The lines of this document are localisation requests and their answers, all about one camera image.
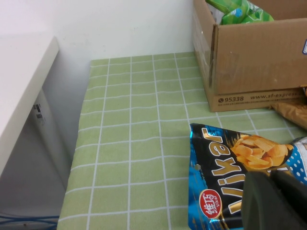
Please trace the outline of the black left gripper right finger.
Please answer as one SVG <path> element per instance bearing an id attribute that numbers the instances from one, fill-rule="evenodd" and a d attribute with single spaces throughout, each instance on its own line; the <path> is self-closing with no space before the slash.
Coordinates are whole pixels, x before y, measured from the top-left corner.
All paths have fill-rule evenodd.
<path id="1" fill-rule="evenodd" d="M 285 171 L 272 171 L 272 180 L 294 210 L 307 209 L 307 186 Z"/>

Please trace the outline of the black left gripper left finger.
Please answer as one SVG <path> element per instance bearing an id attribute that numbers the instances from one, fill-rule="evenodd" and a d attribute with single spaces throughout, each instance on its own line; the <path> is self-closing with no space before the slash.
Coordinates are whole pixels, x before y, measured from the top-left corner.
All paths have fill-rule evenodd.
<path id="1" fill-rule="evenodd" d="M 294 210 L 272 180 L 272 172 L 248 172 L 242 198 L 245 230 L 305 230 L 307 210 Z"/>

